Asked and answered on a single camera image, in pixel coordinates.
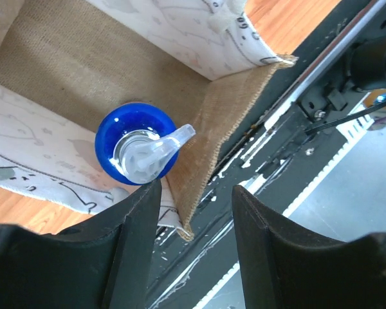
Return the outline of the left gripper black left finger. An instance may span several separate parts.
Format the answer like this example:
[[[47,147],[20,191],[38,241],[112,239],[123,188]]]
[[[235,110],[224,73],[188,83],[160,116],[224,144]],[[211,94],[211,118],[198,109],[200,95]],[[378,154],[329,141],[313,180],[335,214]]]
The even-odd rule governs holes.
[[[0,224],[0,308],[143,308],[160,200],[156,180],[55,235]]]

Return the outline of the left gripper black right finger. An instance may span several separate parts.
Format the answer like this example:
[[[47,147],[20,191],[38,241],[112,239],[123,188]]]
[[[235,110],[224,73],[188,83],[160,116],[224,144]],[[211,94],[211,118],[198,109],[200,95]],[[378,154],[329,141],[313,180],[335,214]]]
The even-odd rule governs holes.
[[[247,308],[386,308],[386,232],[338,241],[232,191]]]

